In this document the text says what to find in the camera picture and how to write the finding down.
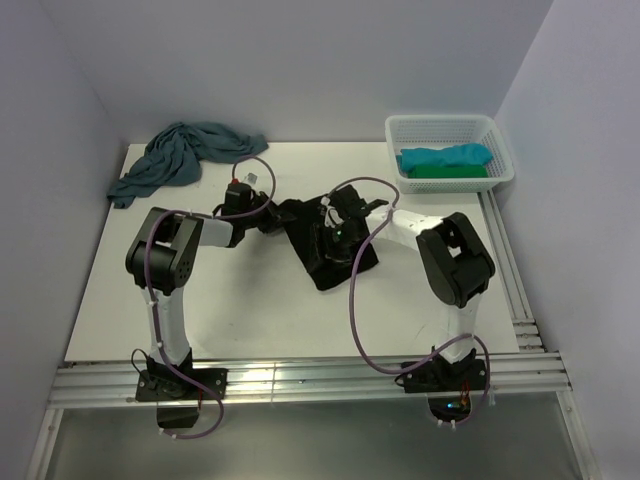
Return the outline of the black t shirt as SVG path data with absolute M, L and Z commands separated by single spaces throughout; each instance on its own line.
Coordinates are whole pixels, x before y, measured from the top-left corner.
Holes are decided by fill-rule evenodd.
M 325 196 L 287 199 L 280 205 L 284 230 L 317 290 L 330 290 L 350 278 L 356 254 L 370 234 L 366 217 L 387 203 L 368 203 L 346 185 Z

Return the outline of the white plastic basket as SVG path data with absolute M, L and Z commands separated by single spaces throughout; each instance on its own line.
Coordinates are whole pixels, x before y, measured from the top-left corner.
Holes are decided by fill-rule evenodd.
M 478 193 L 515 177 L 501 132 L 488 116 L 393 115 L 385 137 L 403 193 Z

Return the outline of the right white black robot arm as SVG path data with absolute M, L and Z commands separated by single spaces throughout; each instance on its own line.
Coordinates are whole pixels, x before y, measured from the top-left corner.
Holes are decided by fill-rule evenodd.
M 362 360 L 385 375 L 404 379 L 430 376 L 436 391 L 489 389 L 489 351 L 476 334 L 475 325 L 481 297 L 496 267 L 469 218 L 461 212 L 445 217 L 426 216 L 402 210 L 395 201 L 366 202 L 348 181 L 321 196 L 319 211 L 319 253 L 350 269 L 348 315 Z M 425 358 L 399 369 L 379 365 L 367 355 L 356 324 L 359 267 L 365 250 L 376 237 L 419 254 L 428 285 L 445 307 L 445 340 Z

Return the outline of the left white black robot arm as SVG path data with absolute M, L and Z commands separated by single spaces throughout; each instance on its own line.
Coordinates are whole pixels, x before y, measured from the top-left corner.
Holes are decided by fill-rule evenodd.
M 126 271 L 149 312 L 151 351 L 138 369 L 138 394 L 146 401 L 193 399 L 205 389 L 224 396 L 228 371 L 196 368 L 184 320 L 184 290 L 201 246 L 234 248 L 250 229 L 271 234 L 293 216 L 250 181 L 234 179 L 210 215 L 152 208 L 132 242 Z

